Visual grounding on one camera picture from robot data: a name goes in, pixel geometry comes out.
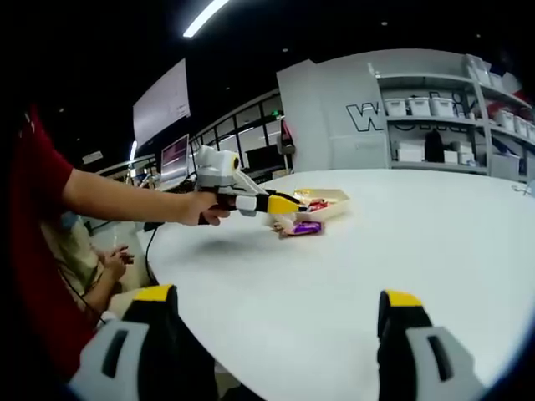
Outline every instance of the ceiling light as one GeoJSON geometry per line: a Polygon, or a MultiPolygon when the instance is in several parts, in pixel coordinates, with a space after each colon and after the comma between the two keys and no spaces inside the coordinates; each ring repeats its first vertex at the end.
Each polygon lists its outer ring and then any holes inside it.
{"type": "Polygon", "coordinates": [[[229,140],[230,138],[233,138],[233,137],[235,137],[235,136],[236,136],[236,134],[234,134],[234,135],[228,135],[224,140],[220,140],[219,143],[221,144],[221,143],[225,142],[226,140],[229,140]]]}
{"type": "Polygon", "coordinates": [[[190,27],[184,32],[184,38],[193,38],[199,29],[227,3],[228,0],[213,0],[208,4],[208,7],[195,18],[190,27]]]}
{"type": "Polygon", "coordinates": [[[130,161],[134,160],[136,151],[137,151],[137,140],[132,142],[132,149],[130,149],[130,161]]]}
{"type": "MultiPolygon", "coordinates": [[[[271,134],[267,134],[267,136],[274,136],[274,135],[278,135],[278,134],[280,134],[280,133],[281,133],[281,131],[275,131],[275,132],[272,132],[271,134]]],[[[263,136],[260,136],[260,137],[258,138],[258,140],[264,140],[264,137],[263,137],[263,136]]]]}
{"type": "Polygon", "coordinates": [[[238,135],[239,135],[239,134],[243,134],[243,133],[245,133],[245,132],[252,131],[253,129],[254,129],[254,127],[244,129],[243,131],[238,132],[238,135]]]}

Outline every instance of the candy wrapper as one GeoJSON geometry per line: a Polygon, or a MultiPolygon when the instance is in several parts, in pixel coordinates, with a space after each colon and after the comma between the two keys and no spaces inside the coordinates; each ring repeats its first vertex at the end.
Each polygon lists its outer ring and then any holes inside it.
{"type": "Polygon", "coordinates": [[[279,223],[275,223],[273,224],[273,229],[277,231],[281,237],[307,236],[321,233],[324,230],[324,224],[317,221],[300,221],[296,222],[292,228],[284,229],[279,223]]]}
{"type": "Polygon", "coordinates": [[[313,199],[308,205],[307,211],[319,211],[329,206],[329,203],[325,199],[313,199]]]}

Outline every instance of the shelving unit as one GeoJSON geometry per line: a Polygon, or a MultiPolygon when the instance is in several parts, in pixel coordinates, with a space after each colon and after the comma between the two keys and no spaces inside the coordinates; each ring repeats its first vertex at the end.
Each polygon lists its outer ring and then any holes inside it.
{"type": "Polygon", "coordinates": [[[430,163],[429,161],[392,161],[393,169],[410,169],[410,170],[439,170],[453,171],[456,173],[472,173],[487,175],[485,167],[471,165],[452,165],[448,163],[430,163]]]}
{"type": "MultiPolygon", "coordinates": [[[[486,147],[486,166],[469,166],[469,165],[448,165],[442,163],[430,163],[430,162],[403,162],[398,160],[392,160],[390,166],[392,169],[416,169],[416,170],[442,170],[442,171],[455,171],[461,173],[471,173],[480,175],[492,175],[492,135],[500,134],[507,135],[515,140],[515,142],[521,144],[522,155],[521,157],[527,158],[527,150],[530,149],[535,153],[535,142],[529,138],[521,136],[516,132],[512,132],[504,129],[495,124],[491,124],[487,114],[487,106],[485,99],[493,99],[500,101],[504,104],[520,109],[529,109],[533,112],[533,107],[518,98],[514,94],[506,93],[500,89],[480,84],[474,73],[471,72],[471,77],[462,77],[456,75],[447,74],[428,74],[428,73],[407,73],[407,74],[376,74],[377,83],[381,91],[385,90],[397,90],[397,89],[442,89],[442,90],[457,90],[465,93],[463,106],[465,110],[467,95],[472,95],[481,109],[481,119],[462,119],[462,118],[442,118],[442,117],[420,117],[420,116],[405,116],[405,117],[386,117],[386,123],[391,124],[417,124],[417,123],[434,123],[444,124],[452,126],[461,126],[468,129],[468,135],[471,135],[472,145],[475,149],[474,138],[476,132],[483,134],[485,137],[486,147]]],[[[526,182],[527,177],[525,175],[518,175],[517,180],[520,182],[526,182]]]]}
{"type": "Polygon", "coordinates": [[[533,109],[533,107],[529,103],[523,101],[514,94],[508,94],[507,92],[503,92],[498,88],[481,85],[481,91],[483,92],[483,96],[485,96],[486,98],[499,100],[503,103],[513,104],[519,107],[524,107],[526,109],[533,109]]]}
{"type": "Polygon", "coordinates": [[[458,117],[448,118],[448,117],[420,117],[418,115],[407,115],[405,117],[386,117],[386,121],[389,123],[444,123],[444,124],[455,124],[455,125],[468,125],[472,127],[482,127],[483,123],[481,121],[475,121],[473,119],[460,119],[458,117]]]}
{"type": "Polygon", "coordinates": [[[530,140],[528,137],[519,135],[516,132],[510,131],[509,129],[505,129],[505,128],[499,126],[499,125],[490,124],[490,129],[493,132],[497,132],[499,134],[508,135],[508,136],[514,138],[515,140],[520,140],[525,144],[528,144],[528,145],[531,145],[531,146],[535,146],[535,142],[530,140]]]}
{"type": "Polygon", "coordinates": [[[472,86],[469,78],[446,74],[382,74],[376,78],[381,89],[465,89],[472,86]]]}

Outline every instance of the table surface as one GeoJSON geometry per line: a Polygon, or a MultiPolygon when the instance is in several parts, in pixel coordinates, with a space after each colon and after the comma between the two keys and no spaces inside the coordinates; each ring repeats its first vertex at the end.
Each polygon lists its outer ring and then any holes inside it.
{"type": "Polygon", "coordinates": [[[149,260],[177,285],[199,341],[267,400],[376,400],[386,288],[419,297],[488,387],[527,340],[535,305],[535,199],[516,185],[436,171],[298,173],[265,186],[351,198],[322,236],[279,240],[265,216],[235,213],[219,227],[162,226],[149,260]]]}

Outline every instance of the person's hand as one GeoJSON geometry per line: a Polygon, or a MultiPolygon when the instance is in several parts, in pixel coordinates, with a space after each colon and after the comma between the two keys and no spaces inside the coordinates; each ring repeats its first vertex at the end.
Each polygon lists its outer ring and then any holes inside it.
{"type": "Polygon", "coordinates": [[[104,265],[104,262],[106,261],[106,252],[102,252],[100,249],[96,248],[95,246],[91,245],[91,249],[93,249],[94,253],[97,254],[97,257],[99,258],[99,262],[104,265]]]}
{"type": "Polygon", "coordinates": [[[134,264],[134,255],[128,253],[128,245],[119,245],[110,253],[110,256],[120,255],[121,260],[125,265],[134,264]]]}
{"type": "Polygon", "coordinates": [[[186,215],[182,223],[187,226],[197,226],[201,215],[212,226],[219,226],[221,224],[220,219],[229,217],[230,215],[230,211],[210,209],[217,204],[216,194],[212,194],[211,192],[190,192],[189,194],[185,194],[185,196],[188,196],[189,200],[186,215]]]}
{"type": "Polygon", "coordinates": [[[107,256],[104,261],[103,275],[111,278],[114,282],[117,282],[126,272],[126,265],[123,262],[121,255],[115,253],[113,256],[107,256]]]}

